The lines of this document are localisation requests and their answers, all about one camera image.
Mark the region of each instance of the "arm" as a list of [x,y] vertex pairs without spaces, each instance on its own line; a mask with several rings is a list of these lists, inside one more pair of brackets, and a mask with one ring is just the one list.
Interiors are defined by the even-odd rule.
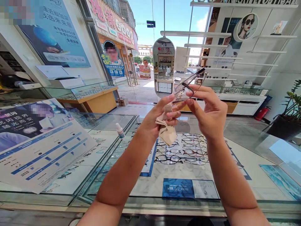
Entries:
[[[94,202],[78,226],[118,225],[126,200],[158,138],[160,126],[155,124],[156,118],[163,113],[163,107],[173,99],[173,94],[162,98],[144,118],[131,143],[101,183]],[[177,110],[184,105],[185,103],[178,105],[174,109],[175,112],[167,114],[173,119],[167,122],[168,125],[177,124],[178,121],[175,118],[181,115]]]
[[204,99],[204,111],[196,101],[186,101],[207,139],[208,159],[214,181],[231,225],[270,225],[253,192],[233,160],[224,140],[227,105],[209,87],[190,85],[194,97]]

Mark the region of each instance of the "display counter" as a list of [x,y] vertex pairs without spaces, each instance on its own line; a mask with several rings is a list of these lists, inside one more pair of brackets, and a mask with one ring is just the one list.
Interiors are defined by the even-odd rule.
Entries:
[[[144,118],[84,113],[72,116],[97,140],[96,149],[39,195],[1,184],[1,208],[85,212]],[[123,140],[115,131],[117,122],[126,133]],[[157,139],[123,213],[225,217],[197,119],[181,117],[176,131],[177,140],[170,148]],[[301,182],[297,173],[301,159],[289,150],[298,147],[230,120],[226,121],[224,139],[266,217],[298,219],[301,194],[296,182]],[[162,164],[158,161],[162,155],[176,155],[180,161]],[[186,186],[192,186],[193,192],[184,189]]]
[[0,110],[45,100],[39,89],[0,89]]
[[85,80],[84,86],[58,88],[48,86],[41,88],[50,98],[56,98],[60,103],[68,103],[82,112],[108,113],[117,107],[115,91],[120,101],[118,86],[115,80],[100,81],[99,79]]

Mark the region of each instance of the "woman with sunglasses illustration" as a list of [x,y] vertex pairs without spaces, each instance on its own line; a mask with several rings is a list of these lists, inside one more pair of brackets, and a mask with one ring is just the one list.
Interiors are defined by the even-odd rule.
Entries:
[[240,39],[247,39],[249,33],[249,30],[252,27],[252,24],[255,22],[255,15],[254,14],[249,14],[247,16],[245,16],[242,19],[242,23],[241,23],[241,28],[240,31],[238,33],[238,37]]

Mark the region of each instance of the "wall shelf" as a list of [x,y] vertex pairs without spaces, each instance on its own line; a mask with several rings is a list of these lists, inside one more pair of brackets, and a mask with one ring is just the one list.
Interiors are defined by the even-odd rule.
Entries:
[[196,69],[201,69],[205,68],[205,70],[225,70],[225,71],[230,71],[230,68],[215,68],[215,67],[183,67],[183,68],[196,68]]
[[242,60],[241,57],[216,57],[216,56],[185,56],[190,58],[201,58],[201,59],[224,59],[224,60]]
[[165,36],[181,36],[181,37],[229,37],[231,33],[217,32],[197,32],[197,31],[161,31],[161,35]]
[[193,48],[227,48],[227,45],[184,44],[184,47],[193,47]]
[[278,64],[258,64],[258,63],[245,63],[245,62],[233,62],[233,64],[245,64],[245,65],[255,65],[255,66],[270,66],[270,67],[278,66]]
[[244,77],[262,77],[262,78],[270,78],[270,76],[264,76],[264,75],[246,75],[246,74],[229,74],[233,76],[244,76]]
[[265,38],[265,39],[294,39],[298,36],[295,35],[257,35],[253,39]]
[[256,51],[256,50],[252,50],[252,51],[248,51],[247,53],[260,53],[260,54],[276,53],[276,54],[282,54],[282,53],[287,53],[287,52],[286,51]]
[[215,2],[194,2],[190,6],[212,6],[212,7],[245,7],[245,8],[297,8],[298,5],[278,5],[278,4],[241,4],[241,3],[215,3]]

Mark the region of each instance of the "mirror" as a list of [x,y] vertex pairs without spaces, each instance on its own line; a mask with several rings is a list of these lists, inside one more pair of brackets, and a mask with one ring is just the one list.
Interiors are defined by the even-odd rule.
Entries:
[[159,38],[153,47],[155,92],[158,97],[174,91],[173,67],[175,47],[168,38]]

